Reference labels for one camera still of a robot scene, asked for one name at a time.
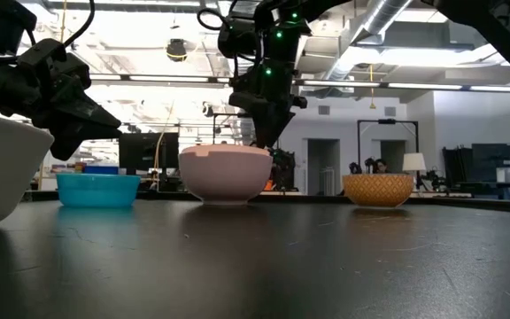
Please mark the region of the silver ventilation duct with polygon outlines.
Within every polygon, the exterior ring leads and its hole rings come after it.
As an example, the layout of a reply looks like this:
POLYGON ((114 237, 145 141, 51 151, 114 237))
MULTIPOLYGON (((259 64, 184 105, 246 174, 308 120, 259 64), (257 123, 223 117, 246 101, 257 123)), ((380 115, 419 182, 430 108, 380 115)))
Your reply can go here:
POLYGON ((363 14, 349 19, 338 37, 338 57, 323 75, 325 81, 342 81, 350 71, 367 59, 359 43, 380 45, 385 32, 413 0, 369 0, 363 14))

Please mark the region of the black metal frame rig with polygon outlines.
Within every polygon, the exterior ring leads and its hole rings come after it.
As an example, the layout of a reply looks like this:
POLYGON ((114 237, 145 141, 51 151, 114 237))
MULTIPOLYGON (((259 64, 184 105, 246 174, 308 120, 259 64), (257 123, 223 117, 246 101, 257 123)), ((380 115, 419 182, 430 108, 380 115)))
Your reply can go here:
POLYGON ((414 137, 414 152, 420 153, 420 129, 418 121, 396 120, 396 119, 378 119, 378 120, 357 120, 357 151, 358 163, 364 168, 367 174, 372 174, 374 170, 373 159, 362 159, 362 136, 367 131, 368 127, 361 128, 363 123, 376 124, 376 125, 397 125, 399 124, 405 128, 414 137))

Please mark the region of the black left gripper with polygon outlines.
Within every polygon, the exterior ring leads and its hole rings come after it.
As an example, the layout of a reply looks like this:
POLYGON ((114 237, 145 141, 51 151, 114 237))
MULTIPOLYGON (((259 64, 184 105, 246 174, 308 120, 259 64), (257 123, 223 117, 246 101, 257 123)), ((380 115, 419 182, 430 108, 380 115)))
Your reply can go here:
POLYGON ((18 58, 18 67, 27 84, 39 97, 30 103, 26 116, 38 128, 52 128, 59 121, 81 121, 98 128, 82 127, 51 130, 52 156, 69 160, 85 140, 120 137, 121 122, 89 97, 89 66, 66 50, 63 43, 43 39, 18 58))

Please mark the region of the yellow patterned bowl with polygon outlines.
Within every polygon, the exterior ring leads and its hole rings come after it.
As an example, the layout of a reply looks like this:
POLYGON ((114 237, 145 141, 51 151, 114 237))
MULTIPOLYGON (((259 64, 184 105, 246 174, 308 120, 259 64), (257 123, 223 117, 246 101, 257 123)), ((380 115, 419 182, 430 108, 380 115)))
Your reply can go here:
POLYGON ((414 179, 405 174, 343 176, 344 195, 358 206, 397 207, 413 192, 414 179))

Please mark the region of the long ceiling light strip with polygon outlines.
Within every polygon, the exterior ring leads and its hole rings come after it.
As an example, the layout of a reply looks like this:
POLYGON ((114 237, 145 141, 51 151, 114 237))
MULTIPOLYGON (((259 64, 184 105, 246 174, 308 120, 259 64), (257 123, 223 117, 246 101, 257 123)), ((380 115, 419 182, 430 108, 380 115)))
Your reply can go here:
MULTIPOLYGON (((228 85, 232 79, 228 77, 214 76, 180 76, 180 75, 132 75, 132 74, 91 74, 90 80, 100 85, 144 85, 151 83, 160 84, 185 84, 185 85, 228 85)), ((472 85, 472 84, 439 84, 439 83, 414 83, 414 82, 357 82, 357 81, 323 81, 295 79, 292 86, 316 87, 316 88, 352 88, 352 89, 409 89, 409 90, 434 90, 434 91, 464 91, 482 93, 510 93, 508 85, 472 85)))

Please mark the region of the black monitor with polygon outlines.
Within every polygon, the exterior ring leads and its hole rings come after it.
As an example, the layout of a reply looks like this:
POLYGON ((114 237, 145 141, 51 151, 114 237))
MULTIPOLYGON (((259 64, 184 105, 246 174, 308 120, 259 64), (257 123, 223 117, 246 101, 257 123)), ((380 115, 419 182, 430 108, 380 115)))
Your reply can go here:
POLYGON ((119 166, 128 172, 148 171, 155 159, 158 168, 178 168, 178 156, 178 133, 131 133, 119 138, 119 166))

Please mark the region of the white table lamp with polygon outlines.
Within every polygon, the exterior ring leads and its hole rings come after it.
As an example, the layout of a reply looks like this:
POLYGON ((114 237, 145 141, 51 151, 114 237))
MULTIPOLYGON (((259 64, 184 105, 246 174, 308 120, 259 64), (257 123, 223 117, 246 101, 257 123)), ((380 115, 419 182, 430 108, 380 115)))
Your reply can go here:
POLYGON ((415 189, 420 191, 422 187, 421 172, 426 170, 423 154, 421 152, 405 153, 402 170, 413 174, 415 189))

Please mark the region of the black equipment stand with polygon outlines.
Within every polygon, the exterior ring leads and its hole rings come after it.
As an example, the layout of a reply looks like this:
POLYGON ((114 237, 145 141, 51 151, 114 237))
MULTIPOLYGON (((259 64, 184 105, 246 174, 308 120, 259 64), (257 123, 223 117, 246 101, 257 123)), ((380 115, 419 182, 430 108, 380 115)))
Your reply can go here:
POLYGON ((443 148, 447 186, 473 197, 510 199, 510 144, 443 148))

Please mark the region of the large white bowl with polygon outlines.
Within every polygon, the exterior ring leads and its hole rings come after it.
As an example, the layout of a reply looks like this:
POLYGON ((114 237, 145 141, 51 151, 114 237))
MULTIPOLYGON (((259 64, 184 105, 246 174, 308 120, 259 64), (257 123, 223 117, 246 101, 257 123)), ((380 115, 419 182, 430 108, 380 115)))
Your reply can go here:
POLYGON ((46 131, 0 118, 0 221, 13 212, 54 138, 46 131))

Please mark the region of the pink ceramic bowl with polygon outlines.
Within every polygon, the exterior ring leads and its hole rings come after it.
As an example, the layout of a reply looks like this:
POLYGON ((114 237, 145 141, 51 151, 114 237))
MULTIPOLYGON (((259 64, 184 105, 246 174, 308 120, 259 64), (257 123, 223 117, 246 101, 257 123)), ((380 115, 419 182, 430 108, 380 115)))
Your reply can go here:
POLYGON ((241 206, 266 187, 273 159, 269 151, 233 144, 190 146, 179 154, 186 190, 205 205, 241 206))

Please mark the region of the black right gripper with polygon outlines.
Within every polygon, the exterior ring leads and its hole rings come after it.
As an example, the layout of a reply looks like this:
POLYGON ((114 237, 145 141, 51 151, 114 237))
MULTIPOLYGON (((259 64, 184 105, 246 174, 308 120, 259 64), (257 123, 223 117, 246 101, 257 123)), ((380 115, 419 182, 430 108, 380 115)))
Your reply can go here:
POLYGON ((251 115, 258 148, 272 147, 296 115, 293 106, 307 107, 307 100, 291 92, 298 75, 296 58, 305 26, 271 26, 253 34, 253 66, 230 82, 228 102, 251 115))

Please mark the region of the blue storage bin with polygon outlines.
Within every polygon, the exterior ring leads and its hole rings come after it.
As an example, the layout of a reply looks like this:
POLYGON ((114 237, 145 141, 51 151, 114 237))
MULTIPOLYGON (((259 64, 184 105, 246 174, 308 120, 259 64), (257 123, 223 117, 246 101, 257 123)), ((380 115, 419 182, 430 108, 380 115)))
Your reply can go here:
POLYGON ((115 166, 87 165, 83 169, 83 173, 92 175, 117 175, 119 173, 119 168, 115 166))

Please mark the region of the blue plastic bowl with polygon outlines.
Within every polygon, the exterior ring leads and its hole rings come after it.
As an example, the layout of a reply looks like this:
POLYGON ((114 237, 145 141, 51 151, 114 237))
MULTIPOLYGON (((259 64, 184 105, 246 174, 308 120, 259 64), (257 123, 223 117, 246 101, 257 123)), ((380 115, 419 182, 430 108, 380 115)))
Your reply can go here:
POLYGON ((137 175, 57 174, 58 198, 69 207, 129 207, 140 182, 137 175))

